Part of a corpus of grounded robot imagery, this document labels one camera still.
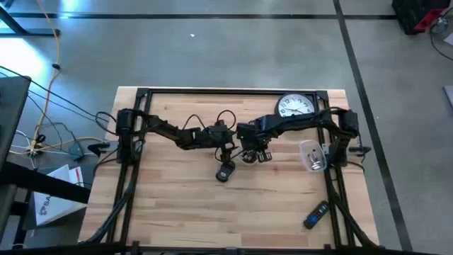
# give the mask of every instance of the wooden tabletop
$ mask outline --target wooden tabletop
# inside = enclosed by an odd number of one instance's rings
[[[132,108],[137,87],[117,90],[112,114]],[[344,90],[328,90],[331,106],[348,108]],[[151,114],[182,127],[196,113],[212,125],[225,109],[238,122],[273,113],[278,96],[159,94],[151,100]],[[222,115],[227,125],[229,114]],[[189,121],[188,128],[200,126]],[[109,140],[116,140],[107,135]],[[312,230],[302,221],[327,200],[323,174],[305,170],[299,143],[317,140],[316,130],[286,132],[270,143],[273,160],[245,166],[236,161],[227,183],[216,180],[219,162],[214,149],[183,151],[174,142],[149,133],[143,151],[130,221],[128,243],[156,247],[253,247],[317,249],[333,244],[327,214]],[[109,163],[96,173],[79,239],[88,239],[110,213],[120,165]],[[356,166],[343,168],[350,212],[374,242],[378,242],[365,177]],[[342,240],[345,230],[339,217]],[[122,215],[115,240],[119,239]]]

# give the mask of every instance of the remote control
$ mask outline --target remote control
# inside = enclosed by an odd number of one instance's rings
[[[316,223],[328,212],[328,203],[321,201],[318,206],[304,220],[304,226],[311,230]]]

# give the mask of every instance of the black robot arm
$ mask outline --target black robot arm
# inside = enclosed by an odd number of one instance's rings
[[[339,126],[332,121],[332,115],[338,115]],[[357,114],[351,110],[329,108],[318,113],[280,117],[265,115],[249,123],[238,123],[237,138],[245,154],[256,157],[259,162],[272,159],[266,152],[272,138],[278,138],[282,133],[307,128],[325,128],[337,139],[331,146],[329,162],[340,166],[346,165],[346,153],[349,141],[358,135]]]
[[[122,109],[117,113],[116,135],[119,137],[117,161],[132,163],[142,149],[143,140],[134,140],[141,133],[135,131],[137,120],[145,122],[144,132],[154,132],[175,142],[181,149],[224,148],[233,143],[233,134],[224,123],[218,120],[214,125],[180,129],[160,119],[157,115],[148,115],[140,110]]]

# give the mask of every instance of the concrete floor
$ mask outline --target concrete floor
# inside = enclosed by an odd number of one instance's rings
[[[344,14],[393,14],[391,0],[340,3]],[[51,13],[336,13],[331,0],[66,0],[44,4]],[[39,8],[34,1],[16,0],[9,11],[39,13]],[[44,18],[16,20],[25,28],[48,27]],[[335,19],[52,21],[62,31],[63,68],[52,90],[91,112],[109,111],[118,86],[345,89],[350,107],[360,115],[363,141],[372,145]],[[346,25],[413,249],[448,254],[453,250],[453,108],[442,87],[453,85],[453,62],[434,51],[428,34],[406,36],[396,21],[347,21]],[[436,43],[453,56],[453,47],[440,40]],[[50,78],[55,55],[52,38],[0,39],[0,64],[43,85]],[[32,90],[44,95],[37,87]],[[31,136],[39,111],[29,101],[26,109],[19,129]],[[65,122],[78,137],[103,137],[96,124],[58,106],[51,105],[49,115],[55,122]],[[51,129],[47,134],[50,141],[58,142]],[[23,143],[16,138],[15,144]],[[59,157],[40,166],[70,160]],[[400,249],[374,153],[367,157],[365,168],[380,242]],[[32,247],[75,242],[73,237],[33,241],[38,232],[28,238]]]

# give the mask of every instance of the white clock face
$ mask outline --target white clock face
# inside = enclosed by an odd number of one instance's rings
[[[303,95],[286,95],[278,102],[278,114],[282,117],[306,113],[314,113],[314,107],[311,101]]]

